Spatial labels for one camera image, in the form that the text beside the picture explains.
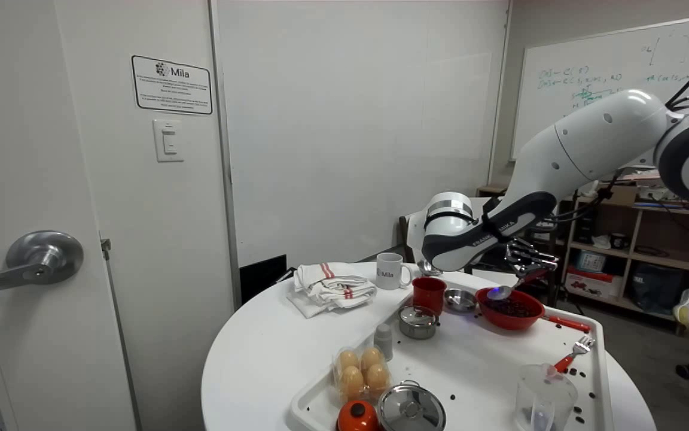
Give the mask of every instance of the door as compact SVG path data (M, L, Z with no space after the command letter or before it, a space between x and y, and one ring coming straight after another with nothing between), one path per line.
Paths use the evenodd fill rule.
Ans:
M32 229L70 233L83 264L57 284L0 289L0 429L131 431L55 5L0 0L0 267Z

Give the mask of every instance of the round white table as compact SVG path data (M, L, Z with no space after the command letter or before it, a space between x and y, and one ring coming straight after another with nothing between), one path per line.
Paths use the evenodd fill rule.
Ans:
M465 284L493 282L465 276ZM368 306L304 319L287 300L287 282L245 305L220 331L202 376L202 410L208 431L287 431L295 396L328 372L342 348L359 345L390 314L406 289L381 289ZM656 431L649 405L607 354L616 429Z

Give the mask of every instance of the sign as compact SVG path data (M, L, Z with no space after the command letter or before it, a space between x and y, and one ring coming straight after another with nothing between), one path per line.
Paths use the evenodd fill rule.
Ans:
M137 106L210 114L210 73L204 66L131 58Z

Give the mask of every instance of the white wall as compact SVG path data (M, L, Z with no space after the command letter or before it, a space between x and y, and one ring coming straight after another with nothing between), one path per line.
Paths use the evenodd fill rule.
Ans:
M241 264L365 258L485 182L507 3L216 3Z
M519 73L527 46L546 46L684 16L689 16L689 0L515 0L490 180L497 182L503 176L501 173L513 155Z
M208 3L55 3L141 425L188 431L210 336L233 311L217 124L139 109L131 56L210 70ZM155 162L154 118L182 123L185 162Z

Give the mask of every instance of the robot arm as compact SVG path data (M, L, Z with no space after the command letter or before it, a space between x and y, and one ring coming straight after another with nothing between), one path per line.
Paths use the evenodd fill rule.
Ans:
M426 209L421 254L433 267L461 267L548 217L558 199L612 175L650 148L664 182L689 199L689 112L672 112L656 96L636 89L581 107L519 151L501 202L467 199L456 192L433 197Z

